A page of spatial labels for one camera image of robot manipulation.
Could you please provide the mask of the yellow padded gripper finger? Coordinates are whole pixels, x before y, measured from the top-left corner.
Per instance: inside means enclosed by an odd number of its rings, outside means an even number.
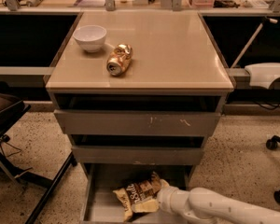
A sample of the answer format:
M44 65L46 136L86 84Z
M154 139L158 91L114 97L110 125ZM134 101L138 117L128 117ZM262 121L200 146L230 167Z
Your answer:
M152 213L156 212L158 209L159 203L156 199L150 199L132 205L134 213Z

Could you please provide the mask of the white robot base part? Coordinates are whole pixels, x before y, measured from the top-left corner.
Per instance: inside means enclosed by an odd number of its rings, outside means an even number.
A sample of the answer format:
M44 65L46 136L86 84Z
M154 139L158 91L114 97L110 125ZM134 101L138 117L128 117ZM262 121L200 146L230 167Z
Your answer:
M280 78L280 63L255 63L247 65L245 70L250 75L251 87L269 89Z

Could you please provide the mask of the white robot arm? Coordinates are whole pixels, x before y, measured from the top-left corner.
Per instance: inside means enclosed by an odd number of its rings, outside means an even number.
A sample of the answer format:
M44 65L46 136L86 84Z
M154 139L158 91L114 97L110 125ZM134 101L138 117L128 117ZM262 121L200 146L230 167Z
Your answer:
M164 187L156 199L132 205L132 210L137 212L159 209L180 215L191 224L217 224L217 217L232 224L280 224L278 211L240 202L205 188L187 191Z

